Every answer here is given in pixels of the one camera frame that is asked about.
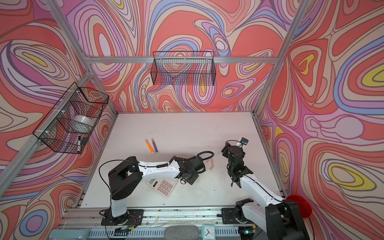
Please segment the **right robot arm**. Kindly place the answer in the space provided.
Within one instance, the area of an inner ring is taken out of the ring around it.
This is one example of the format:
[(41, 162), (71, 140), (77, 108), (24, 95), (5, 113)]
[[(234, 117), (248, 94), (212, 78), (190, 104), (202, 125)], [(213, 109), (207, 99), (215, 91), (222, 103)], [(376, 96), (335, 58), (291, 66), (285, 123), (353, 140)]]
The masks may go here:
[(225, 143), (222, 154), (228, 159), (227, 172), (232, 184), (251, 198), (236, 202), (239, 222), (252, 222), (266, 232), (269, 240), (309, 240), (298, 203), (285, 200), (265, 187), (246, 167), (243, 146)]

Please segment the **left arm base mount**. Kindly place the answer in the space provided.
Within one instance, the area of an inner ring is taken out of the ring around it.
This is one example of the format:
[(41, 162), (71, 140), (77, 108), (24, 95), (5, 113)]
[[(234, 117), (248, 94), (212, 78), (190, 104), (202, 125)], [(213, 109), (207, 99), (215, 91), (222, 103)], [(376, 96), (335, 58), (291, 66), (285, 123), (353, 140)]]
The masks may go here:
[(128, 226), (137, 227), (142, 224), (144, 210), (131, 209), (119, 217), (112, 216), (111, 208), (101, 210), (99, 215), (102, 216), (102, 226)]

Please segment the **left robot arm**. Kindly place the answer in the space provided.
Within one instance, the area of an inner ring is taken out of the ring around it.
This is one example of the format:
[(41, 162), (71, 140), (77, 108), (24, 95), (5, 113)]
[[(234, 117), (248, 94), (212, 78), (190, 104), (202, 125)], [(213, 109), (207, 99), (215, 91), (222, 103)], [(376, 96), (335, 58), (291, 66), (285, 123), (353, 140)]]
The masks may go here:
[(193, 185), (205, 171), (204, 160), (199, 156), (189, 159), (174, 156), (159, 163), (140, 162), (136, 157), (129, 157), (108, 173), (112, 217), (127, 214), (127, 198), (141, 181), (170, 178)]

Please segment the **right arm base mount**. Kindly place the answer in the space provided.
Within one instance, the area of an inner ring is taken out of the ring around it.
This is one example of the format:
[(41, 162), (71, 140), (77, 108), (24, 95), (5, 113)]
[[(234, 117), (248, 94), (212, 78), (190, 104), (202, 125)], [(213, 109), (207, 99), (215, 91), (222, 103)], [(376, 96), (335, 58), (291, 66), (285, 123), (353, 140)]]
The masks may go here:
[(221, 213), (217, 217), (222, 218), (222, 222), (225, 225), (229, 224), (252, 224), (253, 222), (246, 219), (242, 207), (245, 204), (253, 203), (254, 201), (250, 198), (237, 201), (233, 208), (222, 208)]

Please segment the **orange pen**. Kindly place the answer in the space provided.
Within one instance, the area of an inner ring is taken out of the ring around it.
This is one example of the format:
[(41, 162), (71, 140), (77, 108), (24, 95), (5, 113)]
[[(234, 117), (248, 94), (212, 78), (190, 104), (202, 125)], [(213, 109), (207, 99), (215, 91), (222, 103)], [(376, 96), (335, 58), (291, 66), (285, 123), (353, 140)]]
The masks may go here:
[(154, 151), (154, 149), (152, 148), (152, 146), (151, 146), (150, 142), (148, 141), (148, 139), (145, 139), (145, 141), (146, 141), (146, 144), (147, 144), (147, 146), (148, 146), (150, 152), (151, 152), (152, 154), (154, 154), (155, 151)]

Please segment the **purple pen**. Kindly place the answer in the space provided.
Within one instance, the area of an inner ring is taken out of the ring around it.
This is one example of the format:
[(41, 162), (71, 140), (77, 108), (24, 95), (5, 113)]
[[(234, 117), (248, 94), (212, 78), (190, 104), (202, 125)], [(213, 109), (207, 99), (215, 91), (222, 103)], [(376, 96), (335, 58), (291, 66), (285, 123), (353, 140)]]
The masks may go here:
[(152, 143), (153, 143), (153, 147), (154, 147), (155, 153), (158, 154), (159, 151), (158, 151), (158, 148), (157, 148), (157, 145), (156, 145), (156, 143), (155, 143), (154, 138), (152, 138)]

